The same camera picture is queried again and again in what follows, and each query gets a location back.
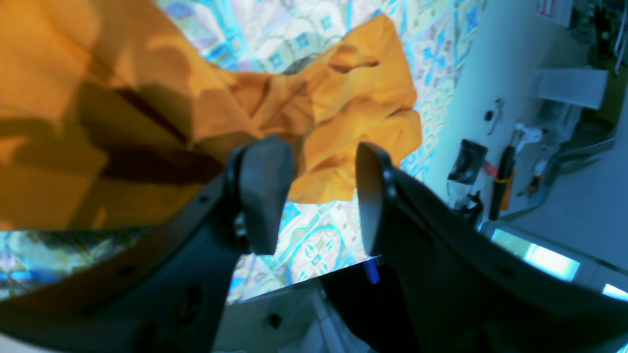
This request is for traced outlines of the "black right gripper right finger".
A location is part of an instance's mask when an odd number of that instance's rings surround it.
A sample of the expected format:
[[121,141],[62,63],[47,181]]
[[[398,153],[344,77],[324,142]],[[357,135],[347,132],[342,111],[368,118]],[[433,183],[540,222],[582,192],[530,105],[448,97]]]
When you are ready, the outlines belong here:
[[616,353],[628,307],[516,259],[362,142],[364,250],[397,275],[424,353]]

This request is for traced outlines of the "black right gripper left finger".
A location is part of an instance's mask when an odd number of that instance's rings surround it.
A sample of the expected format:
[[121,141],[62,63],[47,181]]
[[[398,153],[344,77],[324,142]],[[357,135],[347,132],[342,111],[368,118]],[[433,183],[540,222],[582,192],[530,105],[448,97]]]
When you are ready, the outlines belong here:
[[292,146],[237,148],[224,172],[128,250],[1,303],[1,332],[66,353],[207,353],[242,255],[274,254]]

